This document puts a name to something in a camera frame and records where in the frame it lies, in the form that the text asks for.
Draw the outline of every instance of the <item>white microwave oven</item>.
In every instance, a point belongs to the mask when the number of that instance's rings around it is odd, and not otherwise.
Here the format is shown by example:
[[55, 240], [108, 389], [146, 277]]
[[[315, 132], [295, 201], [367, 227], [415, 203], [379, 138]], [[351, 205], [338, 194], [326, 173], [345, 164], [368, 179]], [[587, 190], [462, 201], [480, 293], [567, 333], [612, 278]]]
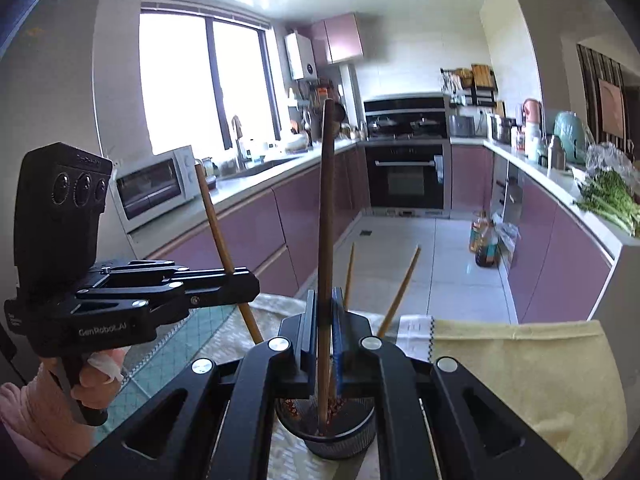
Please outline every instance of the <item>white microwave oven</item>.
[[191, 146], [123, 165], [111, 191], [127, 233], [192, 200], [200, 188]]

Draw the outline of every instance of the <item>mint green air fryer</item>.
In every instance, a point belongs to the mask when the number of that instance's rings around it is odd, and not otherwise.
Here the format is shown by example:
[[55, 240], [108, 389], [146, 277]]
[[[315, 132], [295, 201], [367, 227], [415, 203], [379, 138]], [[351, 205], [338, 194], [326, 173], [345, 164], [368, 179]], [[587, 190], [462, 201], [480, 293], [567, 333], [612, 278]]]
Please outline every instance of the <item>mint green air fryer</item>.
[[560, 137], [567, 162], [585, 163], [587, 149], [590, 144], [594, 144], [594, 140], [589, 128], [584, 127], [574, 112], [560, 112], [556, 115], [554, 134]]

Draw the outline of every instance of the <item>white countertop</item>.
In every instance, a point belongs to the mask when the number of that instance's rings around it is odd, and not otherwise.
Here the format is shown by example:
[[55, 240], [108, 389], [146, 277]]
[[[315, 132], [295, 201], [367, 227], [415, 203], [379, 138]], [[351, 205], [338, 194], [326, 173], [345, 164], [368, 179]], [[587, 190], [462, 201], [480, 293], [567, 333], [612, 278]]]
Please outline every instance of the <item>white countertop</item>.
[[[338, 140], [335, 143], [335, 153], [344, 152], [356, 143], [356, 140]], [[216, 213], [220, 215], [243, 200], [318, 164], [320, 153], [320, 146], [316, 146], [302, 155], [291, 155], [292, 160], [257, 175], [218, 181], [216, 189], [210, 192]], [[204, 204], [200, 196], [197, 196], [130, 233], [131, 247], [137, 258], [146, 258], [174, 238], [206, 221]]]
[[529, 160], [522, 152], [517, 152], [511, 146], [498, 144], [485, 138], [453, 137], [453, 145], [485, 146], [492, 152], [506, 158], [515, 164], [519, 170], [535, 180], [546, 189], [593, 234], [607, 253], [615, 260], [623, 246], [638, 246], [640, 240], [633, 238], [612, 223], [589, 212], [583, 212], [574, 205], [580, 198], [580, 190], [574, 181], [571, 171], [548, 170], [536, 162]]

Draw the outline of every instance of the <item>clear plastic bag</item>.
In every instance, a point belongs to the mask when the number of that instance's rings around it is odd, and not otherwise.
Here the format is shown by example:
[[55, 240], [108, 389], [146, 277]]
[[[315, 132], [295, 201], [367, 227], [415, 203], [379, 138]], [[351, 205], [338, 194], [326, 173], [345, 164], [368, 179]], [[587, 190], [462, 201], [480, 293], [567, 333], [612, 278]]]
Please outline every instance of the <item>clear plastic bag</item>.
[[502, 243], [504, 243], [504, 246], [507, 247], [507, 250], [513, 254], [513, 251], [516, 250], [516, 241], [520, 236], [518, 227], [509, 223], [496, 224], [495, 232], [498, 238], [502, 240]]
[[640, 171], [636, 170], [626, 155], [610, 142], [589, 146], [587, 172], [593, 174], [598, 168], [605, 171], [614, 170], [634, 194], [640, 195]]

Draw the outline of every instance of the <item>faucet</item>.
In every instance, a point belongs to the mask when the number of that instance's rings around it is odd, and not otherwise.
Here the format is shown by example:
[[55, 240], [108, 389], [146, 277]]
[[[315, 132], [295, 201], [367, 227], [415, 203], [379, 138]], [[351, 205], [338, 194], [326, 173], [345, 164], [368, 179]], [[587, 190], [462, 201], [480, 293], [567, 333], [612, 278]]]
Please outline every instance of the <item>faucet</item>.
[[242, 154], [242, 149], [240, 148], [240, 139], [242, 139], [242, 124], [240, 124], [240, 119], [237, 115], [234, 115], [231, 118], [231, 127], [236, 134], [236, 158], [238, 159], [238, 171], [243, 171], [246, 170], [246, 164], [251, 159], [245, 158]]

